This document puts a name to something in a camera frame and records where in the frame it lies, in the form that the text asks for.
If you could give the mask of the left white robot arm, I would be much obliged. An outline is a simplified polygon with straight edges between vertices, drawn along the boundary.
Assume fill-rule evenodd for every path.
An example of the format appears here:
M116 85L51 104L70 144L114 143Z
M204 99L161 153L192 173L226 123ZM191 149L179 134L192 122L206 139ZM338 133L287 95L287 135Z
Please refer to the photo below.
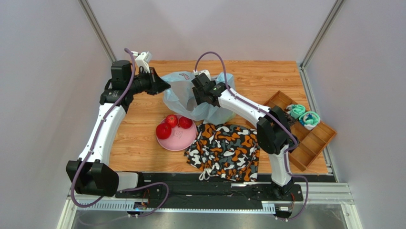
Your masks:
M148 61L112 63L111 78L100 96L98 118L90 139L79 158L66 165L73 194L113 197L118 191L137 187L140 173L116 172L108 166L112 145L134 95L156 95L170 87Z

